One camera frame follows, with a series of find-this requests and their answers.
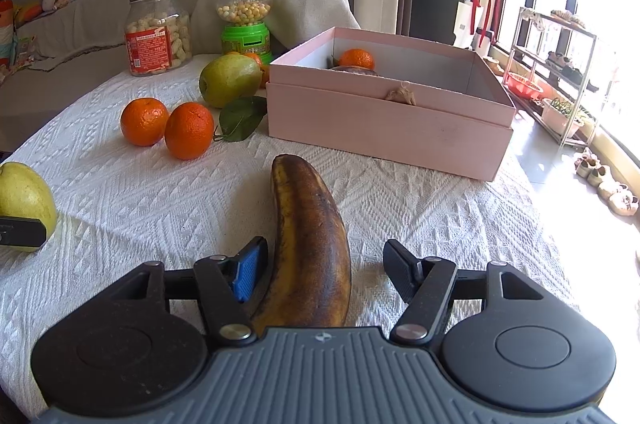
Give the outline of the white textured tablecloth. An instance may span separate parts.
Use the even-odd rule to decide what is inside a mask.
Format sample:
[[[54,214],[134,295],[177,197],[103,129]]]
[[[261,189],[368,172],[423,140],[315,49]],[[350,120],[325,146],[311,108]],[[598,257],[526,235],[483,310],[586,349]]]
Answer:
[[[152,77],[120,73],[84,95],[13,155],[50,187],[58,223],[35,253],[1,254],[1,387],[33,418],[46,405],[30,372],[38,337],[146,260],[170,269],[232,255],[276,234],[270,170],[280,154],[308,161],[342,216],[352,258],[352,326],[389,330],[404,303],[387,280],[382,249],[395,239],[417,255],[463,269],[503,260],[561,300],[570,288],[533,190],[512,154],[491,182],[270,137],[216,142],[193,161],[163,144],[137,148],[120,131],[124,107],[157,98],[173,108],[198,100],[196,58]]]

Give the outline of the yellow green pear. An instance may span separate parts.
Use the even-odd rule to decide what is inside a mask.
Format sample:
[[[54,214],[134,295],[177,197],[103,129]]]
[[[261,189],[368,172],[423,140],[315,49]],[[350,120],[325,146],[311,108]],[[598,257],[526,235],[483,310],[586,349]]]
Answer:
[[[32,168],[23,163],[1,164],[1,216],[39,219],[46,226],[47,240],[54,233],[58,212],[53,194],[47,183]],[[1,248],[19,252],[40,250],[40,248],[11,248],[3,245]]]

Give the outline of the glass jar red label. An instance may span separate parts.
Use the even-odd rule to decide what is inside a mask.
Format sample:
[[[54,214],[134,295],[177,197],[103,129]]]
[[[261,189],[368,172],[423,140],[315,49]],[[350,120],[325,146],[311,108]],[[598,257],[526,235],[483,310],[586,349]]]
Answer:
[[[134,76],[183,66],[192,59],[190,14],[180,0],[129,0],[125,45]]]

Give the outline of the red plastic basket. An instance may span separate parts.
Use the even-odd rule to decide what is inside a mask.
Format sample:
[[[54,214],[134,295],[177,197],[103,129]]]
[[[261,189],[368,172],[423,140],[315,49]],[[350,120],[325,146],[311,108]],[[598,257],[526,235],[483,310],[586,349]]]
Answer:
[[[503,81],[509,92],[525,100],[539,99],[544,93],[540,86],[520,74],[506,72]]]

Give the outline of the orange mandarin front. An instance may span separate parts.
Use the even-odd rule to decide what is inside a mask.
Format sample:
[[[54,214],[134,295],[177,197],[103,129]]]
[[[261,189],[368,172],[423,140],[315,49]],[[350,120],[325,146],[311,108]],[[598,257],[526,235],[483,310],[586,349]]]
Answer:
[[[339,66],[358,66],[366,70],[373,71],[375,69],[375,60],[369,51],[361,48],[352,48],[345,50],[341,57],[338,58]]]

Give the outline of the green candy dispenser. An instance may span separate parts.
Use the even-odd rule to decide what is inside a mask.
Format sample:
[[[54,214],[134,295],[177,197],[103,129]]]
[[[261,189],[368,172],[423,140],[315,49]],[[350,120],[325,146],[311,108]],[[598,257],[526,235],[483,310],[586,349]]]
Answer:
[[[271,0],[216,0],[216,13],[224,22],[223,52],[254,54],[262,64],[272,60],[270,31],[266,19]]]

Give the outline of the large green pear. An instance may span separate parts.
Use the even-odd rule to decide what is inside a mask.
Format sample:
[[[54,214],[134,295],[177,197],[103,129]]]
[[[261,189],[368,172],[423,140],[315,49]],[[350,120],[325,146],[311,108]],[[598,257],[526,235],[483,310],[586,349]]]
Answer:
[[[215,109],[254,96],[261,82],[262,68],[242,54],[225,54],[209,62],[198,80],[204,101]]]

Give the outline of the brown banana with sticker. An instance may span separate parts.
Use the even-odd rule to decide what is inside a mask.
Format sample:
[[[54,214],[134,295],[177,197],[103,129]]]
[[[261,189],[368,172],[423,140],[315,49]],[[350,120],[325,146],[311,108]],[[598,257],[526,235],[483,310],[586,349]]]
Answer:
[[[378,76],[375,70],[365,68],[364,66],[331,66],[328,70],[336,72],[354,73],[362,75]]]

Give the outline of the metal shoe rack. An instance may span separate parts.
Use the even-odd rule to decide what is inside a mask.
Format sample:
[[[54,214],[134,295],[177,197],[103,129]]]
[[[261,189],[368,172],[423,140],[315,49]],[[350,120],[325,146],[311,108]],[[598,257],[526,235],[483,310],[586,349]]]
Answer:
[[[597,86],[591,84],[588,76],[597,35],[587,31],[584,22],[567,10],[552,10],[544,14],[533,8],[522,7],[518,10],[516,27],[519,30],[525,28],[528,34],[533,34],[535,43],[531,44],[527,37],[514,34],[503,76],[506,72],[526,76],[540,86],[544,93],[539,99],[525,100],[509,92],[508,88],[506,91],[559,146],[585,149],[591,144],[594,123],[582,106],[582,99],[588,92],[595,94],[598,91]],[[577,35],[587,43],[586,63],[583,66],[578,66],[567,50],[553,50],[550,45],[552,40],[558,42],[562,38],[569,40],[573,35]],[[573,105],[561,138],[552,134],[542,122],[543,98],[560,98]],[[567,132],[578,112],[585,115],[585,125],[578,130],[574,138],[567,138]]]

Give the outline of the orange mandarin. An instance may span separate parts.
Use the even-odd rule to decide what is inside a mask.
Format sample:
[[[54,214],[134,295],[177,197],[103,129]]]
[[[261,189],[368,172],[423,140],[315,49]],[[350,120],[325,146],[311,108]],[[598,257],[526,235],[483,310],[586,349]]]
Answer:
[[[361,48],[352,48],[345,50],[341,57],[338,58],[339,66],[358,66],[366,70],[373,71],[375,69],[375,60],[369,51]]]
[[[137,98],[125,106],[120,116],[122,136],[137,147],[151,147],[165,133],[169,113],[155,98]]]

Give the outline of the colourful plush pillow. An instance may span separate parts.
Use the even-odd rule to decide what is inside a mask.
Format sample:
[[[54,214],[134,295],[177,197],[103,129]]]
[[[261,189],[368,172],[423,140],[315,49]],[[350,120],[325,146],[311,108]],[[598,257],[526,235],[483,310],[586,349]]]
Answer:
[[[15,52],[14,5],[12,0],[0,2],[0,66],[12,66]]]

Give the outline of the small orange kumquat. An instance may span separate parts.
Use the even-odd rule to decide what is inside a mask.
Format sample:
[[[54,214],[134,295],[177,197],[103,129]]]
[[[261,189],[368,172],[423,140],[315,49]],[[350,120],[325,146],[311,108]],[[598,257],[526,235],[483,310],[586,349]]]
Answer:
[[[254,54],[254,52],[247,52],[244,56],[252,59],[258,64],[258,66],[262,66],[262,58],[260,58],[258,54]]]

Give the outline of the pink cardboard box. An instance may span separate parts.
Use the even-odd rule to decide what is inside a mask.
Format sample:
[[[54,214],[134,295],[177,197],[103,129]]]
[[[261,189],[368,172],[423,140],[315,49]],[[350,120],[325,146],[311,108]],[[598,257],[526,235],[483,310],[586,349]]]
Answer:
[[[328,70],[361,48],[378,76]],[[407,36],[329,28],[270,66],[270,136],[492,181],[515,108],[475,52]]]

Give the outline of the spotted ripe banana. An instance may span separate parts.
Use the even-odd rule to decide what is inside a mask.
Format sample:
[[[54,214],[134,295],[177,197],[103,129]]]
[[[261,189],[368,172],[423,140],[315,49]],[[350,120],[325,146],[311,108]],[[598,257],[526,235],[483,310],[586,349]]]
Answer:
[[[331,192],[303,158],[280,154],[272,162],[277,237],[269,288],[252,323],[262,335],[272,326],[337,328],[352,292],[346,229]]]

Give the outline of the mandarin with green leaf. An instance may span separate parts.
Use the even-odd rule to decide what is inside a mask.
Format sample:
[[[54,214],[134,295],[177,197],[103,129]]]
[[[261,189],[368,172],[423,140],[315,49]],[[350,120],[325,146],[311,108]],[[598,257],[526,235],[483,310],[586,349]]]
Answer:
[[[219,113],[216,125],[212,112],[199,103],[180,104],[169,115],[165,144],[178,160],[189,161],[203,155],[213,141],[235,142],[250,136],[267,114],[264,97],[246,97],[231,101]]]

